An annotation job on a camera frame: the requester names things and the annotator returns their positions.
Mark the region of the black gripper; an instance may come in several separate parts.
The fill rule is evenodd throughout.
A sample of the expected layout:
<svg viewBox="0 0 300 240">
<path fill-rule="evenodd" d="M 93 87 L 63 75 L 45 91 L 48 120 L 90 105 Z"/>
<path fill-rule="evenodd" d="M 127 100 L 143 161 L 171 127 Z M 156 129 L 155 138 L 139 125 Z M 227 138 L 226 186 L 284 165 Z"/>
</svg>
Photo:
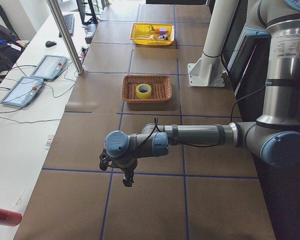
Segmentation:
<svg viewBox="0 0 300 240">
<path fill-rule="evenodd" d="M 123 178 L 122 182 L 123 182 L 123 185 L 125 187 L 132 187 L 133 186 L 133 183 L 134 183 L 134 179 L 133 179 L 134 178 L 134 170 L 136 169 L 136 167 L 137 167 L 137 164 L 134 163 L 131 166 L 123 169 L 125 177 Z"/>
</svg>

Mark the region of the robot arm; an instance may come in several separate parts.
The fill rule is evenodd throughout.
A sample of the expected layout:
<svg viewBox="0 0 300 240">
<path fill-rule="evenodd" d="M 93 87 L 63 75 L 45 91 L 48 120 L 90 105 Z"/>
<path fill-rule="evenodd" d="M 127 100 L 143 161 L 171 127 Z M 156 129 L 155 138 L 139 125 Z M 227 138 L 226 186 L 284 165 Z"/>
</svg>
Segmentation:
<svg viewBox="0 0 300 240">
<path fill-rule="evenodd" d="M 300 162 L 300 123 L 296 120 L 300 80 L 300 0 L 250 0 L 245 34 L 270 38 L 267 77 L 261 116 L 254 122 L 227 125 L 158 125 L 149 123 L 141 133 L 115 130 L 104 140 L 99 167 L 124 172 L 131 187 L 138 159 L 165 156 L 169 146 L 209 148 L 245 147 L 265 163 L 288 167 Z"/>
</svg>

